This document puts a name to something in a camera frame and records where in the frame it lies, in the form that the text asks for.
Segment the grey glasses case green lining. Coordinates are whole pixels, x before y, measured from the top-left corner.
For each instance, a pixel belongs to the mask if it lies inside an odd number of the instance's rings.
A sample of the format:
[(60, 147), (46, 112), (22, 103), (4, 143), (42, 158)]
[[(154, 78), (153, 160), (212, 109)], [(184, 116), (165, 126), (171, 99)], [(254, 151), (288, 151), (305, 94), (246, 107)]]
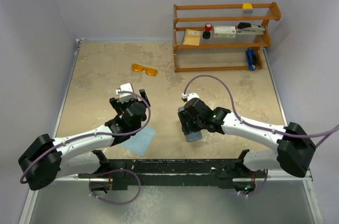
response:
[(188, 119), (188, 126), (190, 133), (185, 135), (187, 142), (194, 142), (202, 139), (201, 129), (194, 123), (193, 118), (188, 115), (186, 112), (186, 117)]

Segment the light blue cleaning cloth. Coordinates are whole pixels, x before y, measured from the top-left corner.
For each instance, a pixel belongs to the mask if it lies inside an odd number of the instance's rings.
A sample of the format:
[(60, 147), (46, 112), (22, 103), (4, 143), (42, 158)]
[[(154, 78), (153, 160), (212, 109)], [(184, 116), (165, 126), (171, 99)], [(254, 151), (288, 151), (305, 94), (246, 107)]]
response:
[(119, 147), (126, 149), (138, 156), (144, 156), (151, 141), (153, 140), (156, 131), (152, 128), (145, 127), (138, 132), (135, 136), (119, 144)]

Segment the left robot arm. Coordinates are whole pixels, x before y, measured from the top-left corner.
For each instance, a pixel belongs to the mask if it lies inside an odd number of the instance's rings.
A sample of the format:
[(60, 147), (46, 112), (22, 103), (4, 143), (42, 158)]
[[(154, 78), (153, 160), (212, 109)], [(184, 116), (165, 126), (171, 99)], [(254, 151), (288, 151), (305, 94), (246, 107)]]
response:
[(121, 87), (110, 104), (116, 116), (95, 129), (61, 138), (38, 136), (18, 159), (23, 172), (20, 183), (36, 191), (68, 175), (107, 175), (110, 163), (100, 150), (135, 136), (148, 124), (151, 115), (144, 89), (136, 94), (130, 87)]

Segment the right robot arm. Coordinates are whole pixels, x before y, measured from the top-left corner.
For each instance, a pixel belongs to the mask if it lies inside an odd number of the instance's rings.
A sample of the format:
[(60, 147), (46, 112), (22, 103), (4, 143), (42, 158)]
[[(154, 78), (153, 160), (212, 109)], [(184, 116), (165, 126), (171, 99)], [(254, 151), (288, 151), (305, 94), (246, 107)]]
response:
[(188, 142), (202, 138), (201, 130), (221, 135), (239, 136), (267, 147), (244, 150), (236, 163), (236, 173), (248, 177), (260, 169), (282, 169), (295, 177), (305, 177), (316, 146), (297, 123), (287, 126), (243, 121), (223, 107), (209, 108), (199, 98), (192, 98), (178, 109), (178, 116)]

